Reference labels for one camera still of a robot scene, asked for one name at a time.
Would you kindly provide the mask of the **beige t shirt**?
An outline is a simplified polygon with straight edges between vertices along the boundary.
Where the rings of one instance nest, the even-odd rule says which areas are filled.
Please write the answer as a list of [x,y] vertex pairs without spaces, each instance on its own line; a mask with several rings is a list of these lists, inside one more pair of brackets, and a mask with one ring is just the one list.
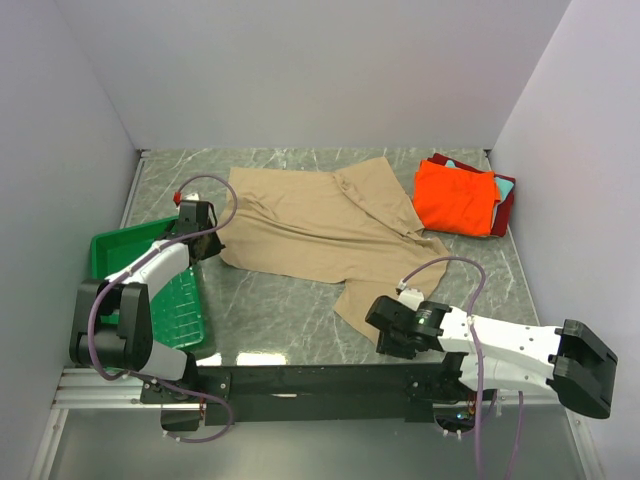
[[423,225],[388,160],[374,158],[334,172],[234,167],[234,215],[219,236],[222,260],[239,269],[322,283],[342,283],[335,312],[371,342],[365,316],[380,296],[422,264],[417,277],[431,295],[446,272],[448,251]]

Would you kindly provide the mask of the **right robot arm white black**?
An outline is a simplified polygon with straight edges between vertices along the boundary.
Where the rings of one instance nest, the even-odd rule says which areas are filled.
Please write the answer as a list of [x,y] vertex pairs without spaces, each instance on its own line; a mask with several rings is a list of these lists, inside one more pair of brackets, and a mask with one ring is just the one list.
[[404,291],[398,299],[377,298],[365,321],[379,332],[377,352],[412,359],[443,352],[452,366],[439,374],[444,395],[521,391],[557,398],[580,415],[611,415],[618,358],[584,323],[530,326],[482,316]]

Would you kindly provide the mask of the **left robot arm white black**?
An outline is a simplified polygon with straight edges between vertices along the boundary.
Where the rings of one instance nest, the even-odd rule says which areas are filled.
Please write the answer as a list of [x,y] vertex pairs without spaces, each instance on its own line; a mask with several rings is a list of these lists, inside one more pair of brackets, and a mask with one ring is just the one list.
[[164,380],[176,401],[193,399],[200,388],[187,353],[154,339],[151,301],[178,275],[224,249],[213,205],[183,200],[179,214],[147,250],[102,279],[81,283],[69,342],[76,365],[138,373]]

